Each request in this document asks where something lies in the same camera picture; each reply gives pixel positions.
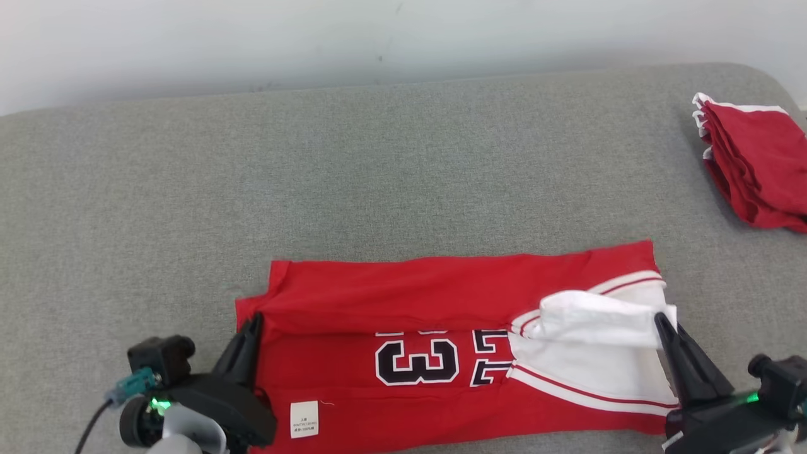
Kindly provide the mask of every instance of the cable connector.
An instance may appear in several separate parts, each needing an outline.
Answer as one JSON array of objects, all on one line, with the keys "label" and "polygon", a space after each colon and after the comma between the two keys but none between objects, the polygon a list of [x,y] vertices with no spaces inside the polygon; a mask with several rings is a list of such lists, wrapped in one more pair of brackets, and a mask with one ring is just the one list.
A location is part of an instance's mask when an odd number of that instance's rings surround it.
[{"label": "cable connector", "polygon": [[157,386],[157,377],[151,368],[142,368],[115,384],[104,394],[104,400],[112,402],[111,408],[118,408],[130,397],[143,394]]}]

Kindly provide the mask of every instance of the black number with white outline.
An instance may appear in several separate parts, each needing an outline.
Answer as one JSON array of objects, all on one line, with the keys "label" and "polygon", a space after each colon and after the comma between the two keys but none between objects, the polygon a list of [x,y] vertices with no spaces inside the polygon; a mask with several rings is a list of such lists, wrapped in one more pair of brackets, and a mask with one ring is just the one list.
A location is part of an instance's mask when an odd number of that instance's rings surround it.
[{"label": "black number with white outline", "polygon": [[[389,386],[450,383],[459,374],[457,346],[448,339],[432,339],[431,343],[431,353],[407,355],[403,340],[385,342],[375,352],[376,376]],[[408,357],[408,366],[399,368],[398,358],[403,357]],[[439,364],[430,365],[430,357],[437,357]]]}]

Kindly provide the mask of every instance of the white label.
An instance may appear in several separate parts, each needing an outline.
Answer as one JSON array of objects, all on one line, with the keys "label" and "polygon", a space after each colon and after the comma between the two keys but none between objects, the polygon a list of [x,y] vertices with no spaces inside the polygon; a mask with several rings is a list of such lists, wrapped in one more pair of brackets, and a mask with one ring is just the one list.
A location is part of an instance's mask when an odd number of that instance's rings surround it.
[{"label": "white label", "polygon": [[318,401],[291,404],[291,438],[310,437],[320,433]]},{"label": "white label", "polygon": [[661,445],[661,449],[663,449],[663,450],[666,452],[666,451],[667,451],[667,448],[669,448],[671,444],[675,443],[676,441],[678,441],[678,440],[679,440],[681,437],[683,437],[683,436],[684,436],[684,433],[683,433],[683,432],[678,432],[677,434],[675,434],[675,435],[673,435],[672,437],[670,437],[670,439],[669,439],[669,440],[665,441],[665,442],[664,442],[664,443]]}]

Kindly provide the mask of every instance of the basketball jersey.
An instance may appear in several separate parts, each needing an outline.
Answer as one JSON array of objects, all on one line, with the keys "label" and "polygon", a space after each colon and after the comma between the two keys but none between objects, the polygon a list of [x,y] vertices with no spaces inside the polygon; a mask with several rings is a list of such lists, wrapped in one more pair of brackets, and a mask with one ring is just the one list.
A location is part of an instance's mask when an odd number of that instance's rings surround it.
[{"label": "basketball jersey", "polygon": [[278,418],[274,443],[253,452],[663,433],[677,401],[655,349],[562,340],[541,302],[582,290],[650,308],[651,320],[664,285],[649,241],[559,256],[272,262],[269,291],[236,302],[239,325],[264,316],[256,388]]}]

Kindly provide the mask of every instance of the green light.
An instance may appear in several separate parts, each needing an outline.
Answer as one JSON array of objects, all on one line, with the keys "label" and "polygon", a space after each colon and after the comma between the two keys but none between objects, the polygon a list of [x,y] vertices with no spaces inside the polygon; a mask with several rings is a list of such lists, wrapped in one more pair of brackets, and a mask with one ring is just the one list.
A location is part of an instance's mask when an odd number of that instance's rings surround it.
[{"label": "green light", "polygon": [[152,409],[156,410],[156,411],[157,411],[157,413],[158,413],[160,416],[163,416],[163,415],[165,415],[165,411],[166,411],[166,410],[167,410],[169,407],[171,407],[171,402],[169,402],[169,401],[158,401],[158,400],[157,400],[157,398],[156,398],[156,397],[154,397],[154,398],[152,398],[152,401],[151,401],[151,403],[149,404],[149,406],[151,406],[151,407],[152,407]]}]

